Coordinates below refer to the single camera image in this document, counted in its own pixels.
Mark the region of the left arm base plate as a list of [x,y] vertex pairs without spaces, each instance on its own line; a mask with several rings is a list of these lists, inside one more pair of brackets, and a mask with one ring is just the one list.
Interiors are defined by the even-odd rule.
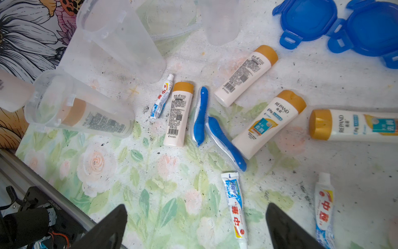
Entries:
[[69,249],[86,230],[38,187],[30,187],[23,199],[12,186],[5,188],[18,210],[1,215],[2,249]]

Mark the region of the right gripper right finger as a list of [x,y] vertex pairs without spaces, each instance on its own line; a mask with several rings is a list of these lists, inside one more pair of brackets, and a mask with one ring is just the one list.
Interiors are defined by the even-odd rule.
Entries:
[[265,218],[274,249],[323,249],[314,237],[276,204],[268,205]]

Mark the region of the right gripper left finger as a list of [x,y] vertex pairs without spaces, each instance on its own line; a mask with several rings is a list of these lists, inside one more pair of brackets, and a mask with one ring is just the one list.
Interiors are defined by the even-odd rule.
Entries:
[[127,211],[125,205],[120,204],[70,248],[120,249],[126,223]]

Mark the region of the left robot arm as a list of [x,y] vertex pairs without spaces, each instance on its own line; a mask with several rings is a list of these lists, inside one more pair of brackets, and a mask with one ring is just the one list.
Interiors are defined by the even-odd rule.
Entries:
[[0,106],[8,112],[21,109],[34,93],[34,86],[1,70]]

